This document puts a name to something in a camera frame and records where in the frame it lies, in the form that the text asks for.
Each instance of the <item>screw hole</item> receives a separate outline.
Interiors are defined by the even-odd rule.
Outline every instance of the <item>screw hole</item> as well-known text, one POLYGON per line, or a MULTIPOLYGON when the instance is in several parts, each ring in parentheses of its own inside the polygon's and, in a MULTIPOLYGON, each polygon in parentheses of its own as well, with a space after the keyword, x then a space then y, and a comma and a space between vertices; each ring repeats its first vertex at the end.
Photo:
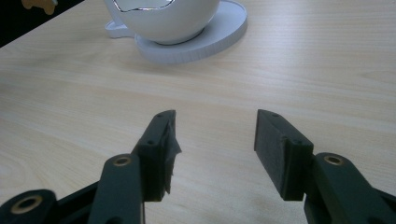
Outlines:
POLYGON ((344 163, 343 159, 335 156, 325 156, 324 160, 332 165, 342 165, 344 163))
POLYGON ((109 219, 106 224, 122 224, 122 218, 120 217, 113 217, 109 219))
POLYGON ((113 161, 115 166, 124 166, 128 165, 129 163, 131 163, 131 158, 128 157, 120 157, 113 161))
POLYGON ((38 194, 26 197, 11 207, 11 213, 16 215, 27 213, 38 207, 41 202, 43 202, 43 198, 38 194))
POLYGON ((367 221, 368 221, 370 224, 385 224, 385 222, 382 221, 381 219, 379 219, 378 217, 369 217, 369 218, 367 219, 367 221))

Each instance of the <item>wooden tabletop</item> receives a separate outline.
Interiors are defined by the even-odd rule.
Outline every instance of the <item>wooden tabletop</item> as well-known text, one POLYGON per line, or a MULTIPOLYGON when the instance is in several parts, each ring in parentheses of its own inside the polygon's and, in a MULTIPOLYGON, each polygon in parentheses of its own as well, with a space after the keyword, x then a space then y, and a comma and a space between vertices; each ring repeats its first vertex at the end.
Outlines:
POLYGON ((172 192, 148 223, 306 223, 253 151, 258 109, 396 195, 396 1, 239 0, 248 28, 209 58, 158 65, 86 0, 0 49, 0 203, 97 181, 152 117, 177 111, 172 192))

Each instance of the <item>light wood grain surface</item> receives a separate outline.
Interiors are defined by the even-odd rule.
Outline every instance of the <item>light wood grain surface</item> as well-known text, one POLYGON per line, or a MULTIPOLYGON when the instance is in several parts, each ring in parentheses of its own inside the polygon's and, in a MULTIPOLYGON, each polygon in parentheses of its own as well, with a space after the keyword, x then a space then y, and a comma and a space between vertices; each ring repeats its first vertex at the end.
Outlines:
POLYGON ((396 1, 239 2, 244 37, 194 63, 150 63, 131 38, 108 38, 96 0, 1 48, 0 203, 91 184, 167 109, 183 152, 148 223, 306 223, 253 151, 259 108, 396 195, 396 1))

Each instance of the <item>white saucer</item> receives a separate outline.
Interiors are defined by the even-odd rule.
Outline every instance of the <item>white saucer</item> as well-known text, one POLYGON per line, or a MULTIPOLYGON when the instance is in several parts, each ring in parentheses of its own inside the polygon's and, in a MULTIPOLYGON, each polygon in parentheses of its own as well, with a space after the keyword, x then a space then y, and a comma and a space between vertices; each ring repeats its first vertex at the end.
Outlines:
POLYGON ((176 45, 160 45, 134 37, 140 53, 154 63, 188 63, 219 53, 236 43, 248 28, 248 14, 239 3, 221 0, 206 28, 195 38, 176 45))

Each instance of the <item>ceramic cup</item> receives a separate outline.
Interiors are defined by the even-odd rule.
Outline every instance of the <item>ceramic cup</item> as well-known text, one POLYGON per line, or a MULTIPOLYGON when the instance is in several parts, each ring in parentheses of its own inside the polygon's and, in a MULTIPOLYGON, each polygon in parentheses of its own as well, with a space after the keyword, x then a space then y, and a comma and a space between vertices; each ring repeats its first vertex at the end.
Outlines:
POLYGON ((113 0, 123 23, 136 34, 163 45, 200 34, 220 0, 113 0))

